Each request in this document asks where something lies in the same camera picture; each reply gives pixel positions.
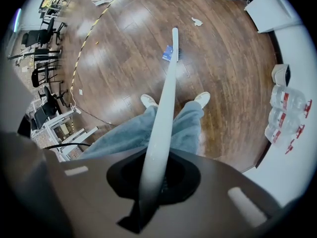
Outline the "white metal table frame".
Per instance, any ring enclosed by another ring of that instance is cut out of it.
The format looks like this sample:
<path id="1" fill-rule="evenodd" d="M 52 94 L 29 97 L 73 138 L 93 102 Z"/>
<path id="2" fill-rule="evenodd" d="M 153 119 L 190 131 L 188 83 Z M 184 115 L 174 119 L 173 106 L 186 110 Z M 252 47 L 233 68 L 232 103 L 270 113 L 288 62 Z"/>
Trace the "white metal table frame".
<path id="1" fill-rule="evenodd" d="M 56 145 L 56 156 L 61 162 L 70 161 L 71 151 L 77 146 L 83 145 L 84 141 L 98 130 L 97 127 L 94 127 L 89 131 L 86 131 L 83 128 L 74 131 L 72 128 L 72 118 L 74 113 L 73 110 L 63 114 L 56 112 L 55 117 L 52 119 L 48 118 L 41 129 L 31 129 L 32 138 L 35 138 L 42 132 L 48 134 L 50 142 L 53 143 L 53 145 Z"/>

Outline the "person's left white shoe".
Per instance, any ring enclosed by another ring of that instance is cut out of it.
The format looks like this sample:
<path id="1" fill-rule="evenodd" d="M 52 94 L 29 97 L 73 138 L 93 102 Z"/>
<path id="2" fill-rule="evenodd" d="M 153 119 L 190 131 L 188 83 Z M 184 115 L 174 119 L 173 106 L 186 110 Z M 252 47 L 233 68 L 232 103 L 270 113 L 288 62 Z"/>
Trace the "person's left white shoe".
<path id="1" fill-rule="evenodd" d="M 140 97 L 140 100 L 142 102 L 142 104 L 144 105 L 144 107 L 147 109 L 151 106 L 153 107 L 158 107 L 158 104 L 156 103 L 156 101 L 154 100 L 153 97 L 151 97 L 150 95 L 148 94 L 143 94 L 141 95 Z"/>

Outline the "black legged wooden top desk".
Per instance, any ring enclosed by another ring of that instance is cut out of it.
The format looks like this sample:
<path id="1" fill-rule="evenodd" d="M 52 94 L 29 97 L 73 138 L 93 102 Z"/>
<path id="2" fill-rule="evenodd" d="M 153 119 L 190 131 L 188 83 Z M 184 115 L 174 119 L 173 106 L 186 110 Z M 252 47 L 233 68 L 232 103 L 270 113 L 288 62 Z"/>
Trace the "black legged wooden top desk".
<path id="1" fill-rule="evenodd" d="M 32 51 L 28 51 L 28 52 L 22 52 L 19 55 L 14 55 L 14 56 L 10 56 L 7 57 L 8 60 L 14 60 L 14 59 L 18 59 L 21 57 L 25 57 L 25 56 L 32 56 L 32 55 L 36 55 L 36 56 L 41 56 L 41 55 L 48 55 L 48 54 L 61 54 L 62 53 L 62 49 L 58 49 L 58 50 L 49 50 L 49 49 L 39 49 L 36 48 Z"/>

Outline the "small white heater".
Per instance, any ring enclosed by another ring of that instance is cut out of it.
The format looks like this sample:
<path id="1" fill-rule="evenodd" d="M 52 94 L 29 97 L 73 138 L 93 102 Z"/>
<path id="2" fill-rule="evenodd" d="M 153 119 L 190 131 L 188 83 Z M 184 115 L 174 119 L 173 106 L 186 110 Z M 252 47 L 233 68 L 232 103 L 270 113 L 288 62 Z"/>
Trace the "small white heater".
<path id="1" fill-rule="evenodd" d="M 291 77 L 291 71 L 290 71 L 289 65 L 276 64 L 273 67 L 271 76 L 275 84 L 281 85 L 281 86 L 288 86 L 290 77 Z"/>

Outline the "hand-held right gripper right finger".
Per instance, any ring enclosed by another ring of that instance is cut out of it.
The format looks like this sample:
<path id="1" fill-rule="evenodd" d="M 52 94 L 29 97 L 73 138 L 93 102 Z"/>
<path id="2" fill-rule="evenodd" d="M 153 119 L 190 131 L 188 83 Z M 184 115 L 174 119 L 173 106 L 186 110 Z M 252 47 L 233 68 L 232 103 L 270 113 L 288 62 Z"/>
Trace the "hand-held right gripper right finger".
<path id="1" fill-rule="evenodd" d="M 233 167 L 183 151 L 175 155 L 198 168 L 200 184 L 185 201 L 158 209 L 153 238 L 257 238 L 280 215 L 278 202 Z"/>

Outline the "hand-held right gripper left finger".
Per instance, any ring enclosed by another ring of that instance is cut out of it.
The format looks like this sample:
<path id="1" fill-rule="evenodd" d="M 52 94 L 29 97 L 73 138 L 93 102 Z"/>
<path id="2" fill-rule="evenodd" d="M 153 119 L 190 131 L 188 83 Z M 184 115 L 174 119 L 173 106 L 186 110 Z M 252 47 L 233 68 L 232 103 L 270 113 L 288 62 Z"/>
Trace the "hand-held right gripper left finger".
<path id="1" fill-rule="evenodd" d="M 31 139 L 0 132 L 0 172 L 21 238 L 144 238 L 117 224 L 132 201 L 109 187 L 104 163 L 60 162 Z"/>

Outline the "person's white shoe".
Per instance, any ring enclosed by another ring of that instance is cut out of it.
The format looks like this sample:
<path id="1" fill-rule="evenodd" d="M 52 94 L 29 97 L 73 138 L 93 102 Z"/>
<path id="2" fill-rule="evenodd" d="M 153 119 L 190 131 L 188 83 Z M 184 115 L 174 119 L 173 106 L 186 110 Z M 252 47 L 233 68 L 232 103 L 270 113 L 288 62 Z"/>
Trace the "person's white shoe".
<path id="1" fill-rule="evenodd" d="M 158 107 L 158 104 L 156 103 L 156 101 L 154 100 L 153 97 L 151 97 L 150 95 L 148 94 L 143 94 L 141 95 L 140 97 L 140 100 L 142 102 L 142 104 L 144 105 L 144 107 L 147 109 L 151 106 L 153 107 Z"/>
<path id="2" fill-rule="evenodd" d="M 201 109 L 203 109 L 209 103 L 210 98 L 211 95 L 209 92 L 202 92 L 195 97 L 194 101 L 201 106 Z"/>

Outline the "blue wrapper litter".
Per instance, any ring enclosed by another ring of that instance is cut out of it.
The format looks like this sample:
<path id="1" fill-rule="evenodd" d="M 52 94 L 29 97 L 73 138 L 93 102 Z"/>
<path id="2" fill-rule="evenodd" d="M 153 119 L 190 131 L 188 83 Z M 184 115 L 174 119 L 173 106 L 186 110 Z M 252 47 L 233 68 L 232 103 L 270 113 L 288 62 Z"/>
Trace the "blue wrapper litter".
<path id="1" fill-rule="evenodd" d="M 163 52 L 162 59 L 170 62 L 173 54 L 173 47 L 167 45 L 165 51 Z"/>

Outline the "white broom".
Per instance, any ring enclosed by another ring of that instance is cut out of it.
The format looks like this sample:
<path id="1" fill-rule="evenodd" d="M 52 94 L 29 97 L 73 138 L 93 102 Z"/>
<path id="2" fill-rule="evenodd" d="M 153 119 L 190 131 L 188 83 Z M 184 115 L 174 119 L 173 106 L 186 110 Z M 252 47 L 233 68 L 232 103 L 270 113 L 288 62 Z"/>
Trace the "white broom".
<path id="1" fill-rule="evenodd" d="M 176 68 L 179 60 L 179 30 L 172 29 L 173 53 L 167 70 L 156 118 L 144 159 L 139 184 L 139 227 L 142 230 L 158 207 L 169 156 L 175 105 Z"/>

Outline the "person's right white shoe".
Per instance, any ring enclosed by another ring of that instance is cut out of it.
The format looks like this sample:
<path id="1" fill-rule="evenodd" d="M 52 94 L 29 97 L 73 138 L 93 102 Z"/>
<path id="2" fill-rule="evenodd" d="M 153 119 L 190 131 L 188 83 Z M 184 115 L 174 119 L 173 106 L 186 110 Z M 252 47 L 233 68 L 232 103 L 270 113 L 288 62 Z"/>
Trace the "person's right white shoe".
<path id="1" fill-rule="evenodd" d="M 194 101 L 201 106 L 201 109 L 203 109 L 209 103 L 210 98 L 211 95 L 209 92 L 202 92 L 195 97 Z"/>

